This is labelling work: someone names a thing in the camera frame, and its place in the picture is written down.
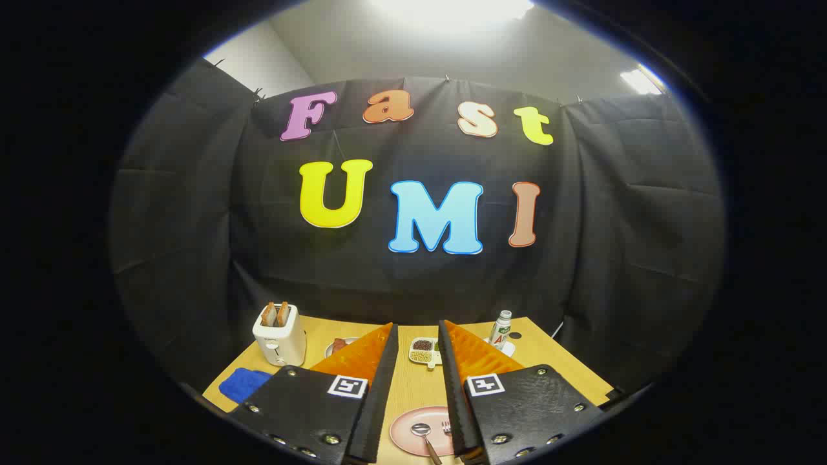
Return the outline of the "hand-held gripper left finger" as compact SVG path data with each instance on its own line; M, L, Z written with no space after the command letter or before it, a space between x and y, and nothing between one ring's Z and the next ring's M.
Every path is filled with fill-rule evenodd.
M384 324L313 368L282 367L229 421L292 463L376 463L398 351Z

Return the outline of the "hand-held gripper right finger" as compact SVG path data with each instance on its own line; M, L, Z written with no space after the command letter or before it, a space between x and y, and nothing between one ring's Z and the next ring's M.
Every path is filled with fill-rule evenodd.
M603 409L547 364L516 369L447 320L438 324L453 453L464 464L528 464L603 420Z

